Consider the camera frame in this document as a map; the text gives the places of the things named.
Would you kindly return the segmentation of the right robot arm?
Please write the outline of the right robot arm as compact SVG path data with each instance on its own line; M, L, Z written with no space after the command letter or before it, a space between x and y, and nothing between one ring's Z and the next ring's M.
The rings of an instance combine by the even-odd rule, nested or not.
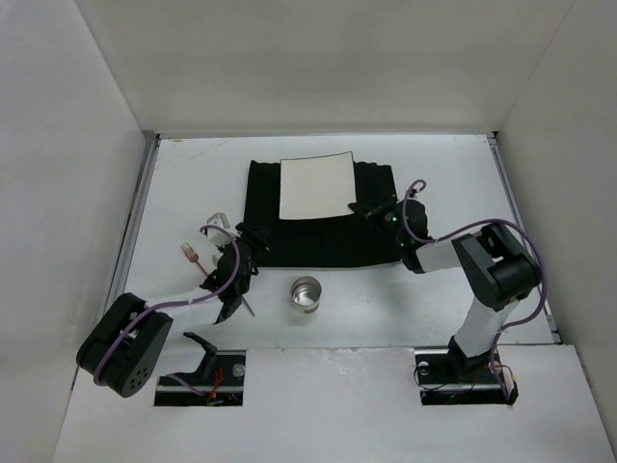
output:
M350 203L349 209L373 230L392 237L407 270L427 274L460 268L473 294L467 317L447 347L447 371L461 379L489 361L495 337L518 303L542 283L539 262L503 220L434 238L424 204L414 193L404 200Z

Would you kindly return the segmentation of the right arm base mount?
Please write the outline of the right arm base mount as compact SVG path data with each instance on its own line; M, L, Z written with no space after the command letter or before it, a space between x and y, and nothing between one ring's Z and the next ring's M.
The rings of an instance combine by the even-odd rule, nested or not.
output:
M513 370L497 351L467 358L451 341L415 351L413 378L424 406L506 405L519 398Z

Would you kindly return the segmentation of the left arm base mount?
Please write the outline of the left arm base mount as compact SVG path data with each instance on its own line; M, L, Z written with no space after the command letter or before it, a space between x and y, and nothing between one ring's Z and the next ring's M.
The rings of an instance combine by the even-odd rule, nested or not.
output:
M247 352L216 347L186 332L166 344L156 364L156 407L240 407Z

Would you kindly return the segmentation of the black cloth placemat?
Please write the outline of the black cloth placemat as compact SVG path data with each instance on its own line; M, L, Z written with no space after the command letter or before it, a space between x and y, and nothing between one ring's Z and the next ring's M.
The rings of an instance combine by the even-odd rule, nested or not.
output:
M344 269L397 263L393 238L355 214L313 220L279 217L281 165L250 163L243 222L269 232L265 268Z

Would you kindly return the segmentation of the copper fork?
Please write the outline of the copper fork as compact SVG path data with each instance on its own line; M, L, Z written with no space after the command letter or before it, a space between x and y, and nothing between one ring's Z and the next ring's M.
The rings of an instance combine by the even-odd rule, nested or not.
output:
M198 253L188 242L183 242L180 245L180 249L184 256L188 259L188 261L195 264L205 277L209 276L207 270L200 263L200 257Z

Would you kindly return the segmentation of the metal cup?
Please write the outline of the metal cup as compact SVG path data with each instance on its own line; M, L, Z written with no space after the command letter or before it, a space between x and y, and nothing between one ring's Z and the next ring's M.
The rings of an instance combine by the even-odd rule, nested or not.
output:
M290 287L291 303L302 314L315 313L320 306L321 295L320 282L311 276L296 279Z

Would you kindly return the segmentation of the silver knife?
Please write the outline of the silver knife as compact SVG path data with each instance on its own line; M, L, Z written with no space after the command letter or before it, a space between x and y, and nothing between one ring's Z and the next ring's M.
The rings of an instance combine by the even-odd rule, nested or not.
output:
M248 300L245 297L243 297L242 301L243 301L243 304L245 305L245 307L247 308L247 310L249 311L249 313L251 314L251 316L255 317L255 311L253 310L253 308L250 305L250 303L248 302Z

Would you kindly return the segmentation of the white square plate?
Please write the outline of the white square plate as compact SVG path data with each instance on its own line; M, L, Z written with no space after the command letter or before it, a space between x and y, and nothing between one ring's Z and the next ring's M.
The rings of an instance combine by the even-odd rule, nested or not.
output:
M353 152L281 160L281 220L351 215L356 200Z

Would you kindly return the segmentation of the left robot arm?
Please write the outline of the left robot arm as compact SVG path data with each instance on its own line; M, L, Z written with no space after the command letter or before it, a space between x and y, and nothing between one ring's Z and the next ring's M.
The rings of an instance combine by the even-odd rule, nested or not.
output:
M197 387L201 381L222 381L216 346L194 330L221 324L242 306L271 240L266 228L245 223L238 224L235 233L211 225L201 227L203 234L211 231L227 241L218 248L221 255L215 269L197 289L157 303L123 293L86 337L76 364L98 387L127 398L151 377L164 377L204 396Z

